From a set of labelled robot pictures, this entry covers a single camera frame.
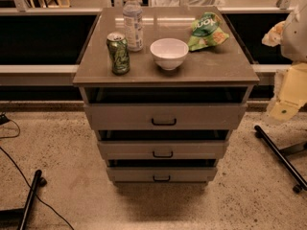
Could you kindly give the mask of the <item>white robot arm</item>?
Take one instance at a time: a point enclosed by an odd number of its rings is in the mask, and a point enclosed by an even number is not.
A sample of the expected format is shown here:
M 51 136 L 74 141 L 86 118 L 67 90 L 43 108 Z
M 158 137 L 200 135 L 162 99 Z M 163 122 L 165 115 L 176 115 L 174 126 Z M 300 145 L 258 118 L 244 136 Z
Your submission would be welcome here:
M 277 72 L 274 97 L 267 107 L 268 118 L 283 123 L 307 104 L 307 0 L 301 0 L 285 21 L 273 26 L 262 43 L 279 45 L 281 55 L 292 61 L 287 70 Z

